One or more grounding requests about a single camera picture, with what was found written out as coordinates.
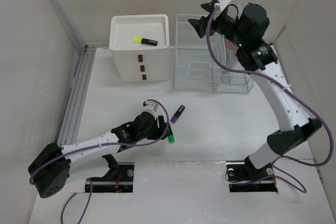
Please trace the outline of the green highlighter marker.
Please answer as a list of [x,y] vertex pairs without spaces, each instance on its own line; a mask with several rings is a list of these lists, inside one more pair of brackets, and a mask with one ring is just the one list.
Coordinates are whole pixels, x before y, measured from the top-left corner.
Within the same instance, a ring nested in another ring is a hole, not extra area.
[[166,137],[167,137],[168,142],[170,144],[173,144],[173,143],[175,143],[175,138],[174,138],[171,126],[170,126],[169,123],[167,124],[167,126],[168,126],[168,130],[167,130],[167,133],[166,133]]

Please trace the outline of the purple highlighter marker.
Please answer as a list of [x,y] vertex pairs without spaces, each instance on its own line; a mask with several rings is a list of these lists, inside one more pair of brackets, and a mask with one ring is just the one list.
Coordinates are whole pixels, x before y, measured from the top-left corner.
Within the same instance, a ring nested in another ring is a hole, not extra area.
[[185,106],[181,105],[177,111],[174,113],[174,115],[171,117],[170,122],[171,123],[175,123],[178,118],[181,116],[181,114],[183,113],[183,111],[185,110]]

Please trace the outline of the white top drawer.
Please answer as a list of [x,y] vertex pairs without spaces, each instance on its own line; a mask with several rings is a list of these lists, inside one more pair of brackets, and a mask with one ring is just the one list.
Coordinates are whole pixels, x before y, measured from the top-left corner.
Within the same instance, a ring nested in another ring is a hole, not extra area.
[[159,65],[167,61],[169,50],[112,50],[111,54],[115,64],[118,66],[139,65],[141,63]]

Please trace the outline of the white drawer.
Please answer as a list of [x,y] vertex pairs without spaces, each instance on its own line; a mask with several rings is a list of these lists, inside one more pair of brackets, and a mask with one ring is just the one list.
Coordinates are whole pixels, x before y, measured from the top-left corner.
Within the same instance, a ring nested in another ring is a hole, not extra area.
[[111,54],[115,64],[118,66],[139,65],[141,63],[159,65],[167,61],[169,50],[112,50]]
[[169,69],[170,69],[169,66],[149,65],[144,63],[141,63],[139,65],[126,65],[117,67],[117,70],[122,74],[146,73],[146,74],[161,75],[169,73]]
[[170,75],[166,74],[148,74],[148,73],[133,73],[121,74],[120,78],[123,82],[158,82],[168,80]]

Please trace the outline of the white bottom drawer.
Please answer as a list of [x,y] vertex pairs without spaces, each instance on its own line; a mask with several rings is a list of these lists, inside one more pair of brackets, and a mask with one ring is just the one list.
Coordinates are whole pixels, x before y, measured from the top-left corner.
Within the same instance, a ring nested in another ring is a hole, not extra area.
[[120,78],[123,82],[158,82],[168,80],[170,75],[166,74],[148,74],[148,73],[133,73],[121,74]]

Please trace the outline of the yellow highlighter marker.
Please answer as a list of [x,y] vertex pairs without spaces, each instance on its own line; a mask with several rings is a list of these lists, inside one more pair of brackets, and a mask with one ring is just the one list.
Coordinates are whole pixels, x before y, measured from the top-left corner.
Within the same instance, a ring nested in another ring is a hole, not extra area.
[[158,45],[158,41],[152,40],[152,39],[147,39],[147,38],[142,38],[142,37],[135,37],[134,42],[136,44],[149,45],[149,46],[157,46]]

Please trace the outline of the clear mesh document pouch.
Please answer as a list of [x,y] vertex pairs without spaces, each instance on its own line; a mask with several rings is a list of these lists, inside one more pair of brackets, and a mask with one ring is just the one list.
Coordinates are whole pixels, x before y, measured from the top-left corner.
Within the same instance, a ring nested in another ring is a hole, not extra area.
[[228,39],[224,39],[224,43],[225,43],[225,47],[228,50],[231,50],[234,54],[236,53],[236,51],[238,50],[238,46],[236,46],[235,44],[233,44],[232,42],[230,42]]

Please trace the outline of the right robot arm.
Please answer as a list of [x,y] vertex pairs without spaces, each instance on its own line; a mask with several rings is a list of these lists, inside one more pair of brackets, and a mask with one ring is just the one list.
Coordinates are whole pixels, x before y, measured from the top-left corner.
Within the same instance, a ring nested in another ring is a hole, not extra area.
[[[217,1],[202,7],[209,15],[189,19],[188,22],[200,38],[206,39],[211,57],[226,71],[250,75],[263,92],[278,122],[279,130],[268,135],[265,144],[244,160],[244,175],[254,179],[271,162],[312,137],[324,126],[324,122],[318,115],[311,118],[305,111],[308,106],[288,87],[276,54],[263,40],[269,18],[262,6],[249,3],[236,18],[230,17],[227,9],[220,12]],[[210,42],[215,33],[237,46],[236,57],[241,70],[225,66],[215,57]]]

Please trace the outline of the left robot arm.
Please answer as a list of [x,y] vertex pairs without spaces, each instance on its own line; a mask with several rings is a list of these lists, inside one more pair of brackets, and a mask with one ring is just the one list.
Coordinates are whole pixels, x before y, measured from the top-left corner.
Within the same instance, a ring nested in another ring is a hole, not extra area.
[[91,140],[64,146],[50,143],[29,165],[29,183],[35,186],[40,198],[48,198],[66,183],[77,180],[75,170],[79,166],[88,168],[86,164],[98,158],[154,144],[166,138],[168,130],[164,116],[142,112],[133,121]]

